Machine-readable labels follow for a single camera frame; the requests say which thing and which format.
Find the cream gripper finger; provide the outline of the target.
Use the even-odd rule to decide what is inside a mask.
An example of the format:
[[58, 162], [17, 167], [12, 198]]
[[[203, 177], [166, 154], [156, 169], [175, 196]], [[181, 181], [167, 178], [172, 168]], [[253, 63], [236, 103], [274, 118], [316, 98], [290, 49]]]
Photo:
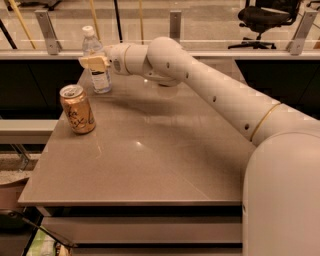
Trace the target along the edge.
[[99, 72], [104, 72], [109, 68], [107, 57], [102, 55], [80, 57], [79, 63], [85, 69]]

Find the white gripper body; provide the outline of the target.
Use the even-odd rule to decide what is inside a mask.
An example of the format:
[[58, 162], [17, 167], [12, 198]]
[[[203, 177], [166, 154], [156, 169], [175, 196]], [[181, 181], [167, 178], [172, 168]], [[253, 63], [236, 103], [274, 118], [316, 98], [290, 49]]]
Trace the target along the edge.
[[129, 44], [124, 43], [108, 45], [104, 47], [109, 65], [116, 74], [130, 74], [126, 67], [126, 52], [129, 47]]

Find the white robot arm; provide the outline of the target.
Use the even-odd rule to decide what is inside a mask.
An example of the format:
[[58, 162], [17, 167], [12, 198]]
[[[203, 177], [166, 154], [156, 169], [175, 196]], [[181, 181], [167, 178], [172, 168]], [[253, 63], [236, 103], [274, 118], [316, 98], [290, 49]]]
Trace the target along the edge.
[[243, 256], [320, 256], [320, 121], [199, 62], [167, 37], [108, 46], [79, 62], [193, 89], [256, 147], [243, 185]]

